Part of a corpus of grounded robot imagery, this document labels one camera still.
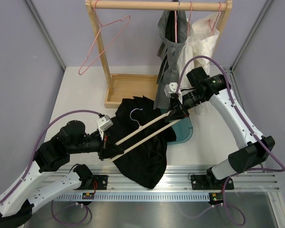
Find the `black dress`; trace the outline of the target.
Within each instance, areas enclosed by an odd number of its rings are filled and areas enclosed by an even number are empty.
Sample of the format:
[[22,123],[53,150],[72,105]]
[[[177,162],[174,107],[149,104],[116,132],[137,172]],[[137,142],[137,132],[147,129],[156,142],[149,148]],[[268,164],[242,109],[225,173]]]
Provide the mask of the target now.
[[[123,99],[115,116],[113,126],[108,130],[113,142],[117,142],[149,121],[161,115],[160,109],[153,108],[154,101],[143,96]],[[167,167],[167,143],[155,135],[129,151],[114,164],[125,177],[139,185],[153,189],[163,177]]]

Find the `grey dress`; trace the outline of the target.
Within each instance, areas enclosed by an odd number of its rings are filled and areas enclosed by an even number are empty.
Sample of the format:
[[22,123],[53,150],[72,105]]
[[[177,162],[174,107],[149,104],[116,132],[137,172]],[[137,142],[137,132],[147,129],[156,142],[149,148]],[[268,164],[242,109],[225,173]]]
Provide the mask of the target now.
[[179,11],[178,17],[178,43],[174,36],[174,11],[165,10],[158,22],[158,31],[162,44],[158,54],[163,56],[157,78],[157,93],[154,109],[167,109],[170,99],[166,97],[164,88],[171,82],[179,81],[177,61],[179,54],[187,40],[187,19],[184,11]]

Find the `pink wire hanger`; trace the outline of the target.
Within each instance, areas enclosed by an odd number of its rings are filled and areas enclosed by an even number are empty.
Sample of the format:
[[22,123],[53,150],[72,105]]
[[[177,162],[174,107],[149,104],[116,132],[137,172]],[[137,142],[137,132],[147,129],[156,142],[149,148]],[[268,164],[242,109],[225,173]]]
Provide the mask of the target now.
[[[90,50],[88,51],[88,54],[86,56],[86,59],[83,61],[78,74],[79,75],[83,75],[86,73],[86,71],[96,62],[100,59],[102,66],[103,67],[108,67],[108,62],[107,62],[107,58],[106,58],[106,50],[115,42],[115,40],[120,36],[120,34],[124,31],[124,29],[128,26],[128,24],[131,21],[131,16],[130,15],[126,15],[121,19],[115,20],[115,21],[111,21],[109,23],[103,24],[97,14],[96,11],[96,4],[99,2],[99,0],[89,0],[88,1],[88,9],[91,10],[88,14],[90,16],[90,21],[92,23],[92,27],[94,29],[95,34],[95,39],[90,47]],[[124,22],[124,26],[117,32],[117,34],[115,35],[115,37],[109,42],[109,44],[107,46],[104,46],[103,43],[103,38],[102,38],[102,28],[114,25],[118,22]],[[89,61],[90,59],[90,55],[91,52],[94,48],[94,46],[97,45],[98,46],[98,56],[88,65],[86,66],[86,68],[84,69],[85,64]]]

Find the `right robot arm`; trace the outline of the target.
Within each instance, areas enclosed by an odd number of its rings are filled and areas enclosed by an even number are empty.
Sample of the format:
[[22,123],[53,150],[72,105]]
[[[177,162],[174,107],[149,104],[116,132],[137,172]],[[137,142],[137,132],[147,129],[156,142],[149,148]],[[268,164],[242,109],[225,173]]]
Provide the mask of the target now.
[[243,173],[266,161],[275,141],[272,136],[265,137],[248,119],[238,101],[232,97],[233,92],[224,76],[209,76],[202,67],[198,67],[191,70],[187,78],[192,88],[185,95],[176,94],[177,83],[166,86],[170,113],[165,120],[184,119],[189,116],[190,109],[210,102],[229,127],[238,147],[227,159],[207,169],[203,184],[209,189],[217,188],[228,176]]

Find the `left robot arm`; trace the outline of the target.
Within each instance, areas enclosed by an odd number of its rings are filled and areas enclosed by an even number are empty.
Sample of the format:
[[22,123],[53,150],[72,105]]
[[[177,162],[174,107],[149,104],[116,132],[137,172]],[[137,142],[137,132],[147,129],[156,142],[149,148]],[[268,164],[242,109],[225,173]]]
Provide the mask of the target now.
[[62,179],[38,189],[48,176],[69,163],[71,154],[98,153],[99,159],[112,158],[115,147],[105,132],[113,125],[108,116],[97,120],[98,129],[86,133],[83,122],[68,122],[51,140],[41,144],[30,166],[0,195],[0,228],[18,228],[30,220],[41,207],[69,190],[95,187],[94,175],[85,164],[78,164]]

